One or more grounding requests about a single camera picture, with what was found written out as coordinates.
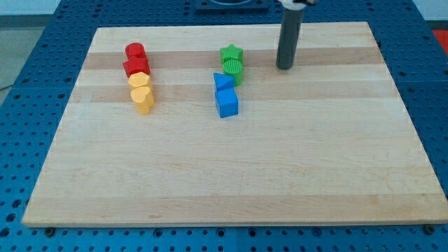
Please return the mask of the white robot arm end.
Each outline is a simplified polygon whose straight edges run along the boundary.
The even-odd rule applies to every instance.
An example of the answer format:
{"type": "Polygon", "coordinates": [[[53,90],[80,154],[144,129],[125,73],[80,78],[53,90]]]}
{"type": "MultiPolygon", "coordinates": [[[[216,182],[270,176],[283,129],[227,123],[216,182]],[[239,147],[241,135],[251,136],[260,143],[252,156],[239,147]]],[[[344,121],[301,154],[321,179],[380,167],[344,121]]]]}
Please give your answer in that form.
{"type": "Polygon", "coordinates": [[[301,11],[308,6],[315,6],[319,0],[278,0],[278,2],[290,11],[301,11]]]}

